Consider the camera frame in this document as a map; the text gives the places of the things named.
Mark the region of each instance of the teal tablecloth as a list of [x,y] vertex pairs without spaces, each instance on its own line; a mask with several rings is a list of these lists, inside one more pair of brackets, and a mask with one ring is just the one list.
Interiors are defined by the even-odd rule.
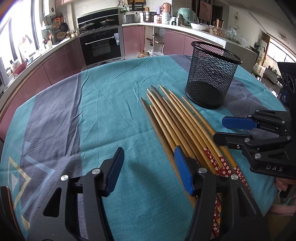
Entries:
[[[190,59],[179,55],[106,64],[60,81],[16,110],[2,153],[0,185],[8,185],[12,191],[16,218],[25,237],[61,175],[85,175],[121,146],[125,151],[122,171],[114,192],[104,199],[114,239],[184,239],[193,208],[139,98],[147,99],[150,85],[158,89],[162,85],[183,96],[189,67]],[[284,110],[268,89],[241,67],[221,108],[196,108],[216,131],[229,131],[221,125],[226,115],[245,117],[256,109]],[[276,195],[274,178],[251,173],[241,152],[231,153],[265,214]],[[80,225],[85,237],[83,221]]]

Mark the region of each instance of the ceiling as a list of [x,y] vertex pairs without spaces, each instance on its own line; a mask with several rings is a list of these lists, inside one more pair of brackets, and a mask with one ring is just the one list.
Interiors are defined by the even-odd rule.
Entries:
[[[230,6],[249,12],[269,35],[296,54],[296,18],[293,14],[293,6],[289,5],[290,0],[222,1]],[[279,38],[278,32],[286,36],[288,44]]]

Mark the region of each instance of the countertop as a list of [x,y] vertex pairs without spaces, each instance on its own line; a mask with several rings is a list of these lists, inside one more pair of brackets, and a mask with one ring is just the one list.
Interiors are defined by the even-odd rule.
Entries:
[[[204,32],[204,31],[199,31],[199,30],[193,30],[192,28],[186,28],[182,26],[175,26],[175,25],[169,25],[169,24],[162,24],[162,23],[128,23],[128,24],[123,24],[123,27],[126,26],[136,26],[136,25],[145,25],[145,26],[151,26],[151,27],[159,27],[159,28],[166,28],[166,29],[171,29],[183,33],[187,33],[193,36],[201,37],[206,40],[209,40],[211,42],[215,42],[219,45],[221,45],[223,48],[228,48],[229,45],[236,45],[236,48],[239,46],[242,49],[249,50],[250,49],[243,47],[235,42],[232,42],[230,40],[218,37],[216,35]],[[15,88],[21,83],[21,81],[37,66],[39,65],[43,60],[45,60],[48,56],[53,54],[56,50],[59,48],[63,47],[65,44],[73,41],[75,38],[79,38],[80,36],[73,37],[67,40],[63,40],[61,43],[57,45],[53,45],[52,48],[49,50],[46,50],[45,52],[42,53],[42,55],[38,58],[36,58],[32,63],[30,63],[27,68],[10,83],[10,85],[7,87],[6,91],[3,93],[3,95],[0,97],[0,110],[4,106],[6,100],[9,98],[9,96],[12,94],[12,92],[15,90]]]
[[63,40],[61,43],[53,45],[50,49],[46,49],[45,52],[42,53],[38,58],[36,58],[33,62],[31,62],[26,69],[20,73],[19,76],[17,76],[14,80],[11,80],[9,83],[9,86],[3,93],[3,95],[0,98],[0,110],[4,106],[6,100],[9,98],[9,96],[12,94],[12,92],[15,90],[15,88],[21,83],[21,81],[37,66],[39,65],[43,60],[45,60],[48,56],[53,54],[55,51],[57,51],[59,48],[63,47],[67,43],[74,40],[74,38],[69,38]]
[[221,38],[221,37],[219,37],[217,35],[210,34],[210,33],[205,32],[205,31],[194,30],[192,28],[182,27],[182,26],[175,26],[175,25],[169,25],[169,24],[163,24],[163,23],[127,23],[127,24],[123,24],[122,26],[125,27],[125,26],[135,26],[135,25],[145,25],[145,26],[151,26],[151,27],[172,29],[172,30],[180,31],[180,32],[183,32],[183,33],[187,33],[187,34],[191,34],[191,35],[194,35],[194,36],[197,36],[197,37],[207,39],[209,41],[212,41],[214,43],[217,43],[217,44],[221,45],[223,48],[226,47],[227,43],[230,43],[230,44],[234,44],[234,45],[240,46],[240,47],[242,47],[244,49],[247,49],[247,50],[251,51],[249,48],[241,46],[241,45],[239,45],[239,44],[237,44],[237,43],[235,43],[233,41],[230,41],[228,39]]

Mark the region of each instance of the black mesh pen holder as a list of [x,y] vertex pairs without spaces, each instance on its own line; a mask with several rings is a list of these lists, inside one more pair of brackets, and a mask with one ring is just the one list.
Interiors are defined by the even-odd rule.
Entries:
[[233,53],[213,44],[192,42],[193,54],[185,93],[195,104],[217,109],[224,100],[237,66]]

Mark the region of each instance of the kitchen cabinet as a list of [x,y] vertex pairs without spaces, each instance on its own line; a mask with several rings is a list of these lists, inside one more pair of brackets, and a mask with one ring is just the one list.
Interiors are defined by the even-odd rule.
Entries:
[[68,73],[68,74],[70,74],[69,76],[79,73],[80,70],[78,69],[72,46],[70,44],[66,44],[64,48],[65,48],[65,53],[66,53],[67,59],[69,61],[70,70],[71,70]]
[[9,104],[0,122],[0,138],[5,140],[6,133],[16,109],[34,95],[51,86],[44,67],[41,65],[24,83]]
[[64,4],[64,0],[54,0],[55,7],[58,7],[60,5]]
[[185,34],[176,31],[165,31],[165,45],[163,47],[163,54],[184,54]]
[[60,48],[42,65],[52,85],[80,71],[77,67],[71,45],[69,44]]
[[193,41],[201,41],[209,43],[208,41],[205,41],[204,39],[198,38],[198,37],[192,37],[190,35],[186,35],[185,37],[185,46],[184,46],[184,54],[192,56],[193,53],[193,47],[191,45],[191,42]]
[[86,66],[79,38],[70,43],[79,72]]
[[125,55],[138,54],[145,50],[144,26],[123,27],[123,44]]

